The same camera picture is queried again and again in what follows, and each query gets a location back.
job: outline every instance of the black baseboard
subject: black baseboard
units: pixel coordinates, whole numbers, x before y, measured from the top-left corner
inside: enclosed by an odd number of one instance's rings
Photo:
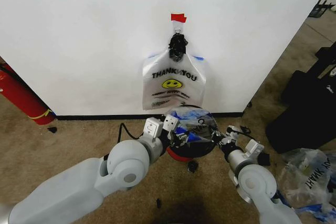
[[[215,118],[239,118],[243,112],[212,113]],[[128,120],[128,119],[147,119],[159,118],[161,114],[145,115],[58,115],[58,120]]]

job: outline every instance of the smiley face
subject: smiley face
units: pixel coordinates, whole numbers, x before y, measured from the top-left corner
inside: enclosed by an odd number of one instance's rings
[[[166,80],[164,83],[162,83],[162,87],[165,89],[179,89],[183,85],[181,82],[174,80],[174,79],[169,79]]]

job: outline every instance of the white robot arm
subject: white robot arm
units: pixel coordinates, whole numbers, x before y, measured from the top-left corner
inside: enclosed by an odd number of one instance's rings
[[[254,203],[259,212],[260,224],[302,224],[293,209],[274,198],[277,183],[273,174],[256,164],[264,146],[251,138],[244,153],[237,146],[239,133],[239,129],[229,126],[225,134],[213,130],[212,139],[230,164],[229,177],[241,198]]]
[[[14,207],[0,206],[0,224],[71,223],[97,209],[104,197],[137,185],[171,143],[178,119],[168,115],[164,122],[146,120],[143,135],[137,140],[118,143],[101,158],[89,158],[39,185]],[[230,163],[230,176],[238,193],[253,201],[260,213],[261,224],[299,224],[294,211],[280,201],[272,200],[276,192],[273,175],[254,165],[263,149],[255,141],[247,152],[236,146],[237,133],[213,132],[213,141]]]

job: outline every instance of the black clip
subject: black clip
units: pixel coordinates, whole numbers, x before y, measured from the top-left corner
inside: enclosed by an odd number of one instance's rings
[[[174,34],[169,43],[169,58],[176,62],[180,61],[185,54],[186,45],[188,41],[185,40],[183,34]]]

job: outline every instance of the fire extinguisher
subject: fire extinguisher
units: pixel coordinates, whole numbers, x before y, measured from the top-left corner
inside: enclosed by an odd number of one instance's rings
[[[55,119],[55,114],[8,64],[0,65],[0,93],[37,124],[48,124]]]

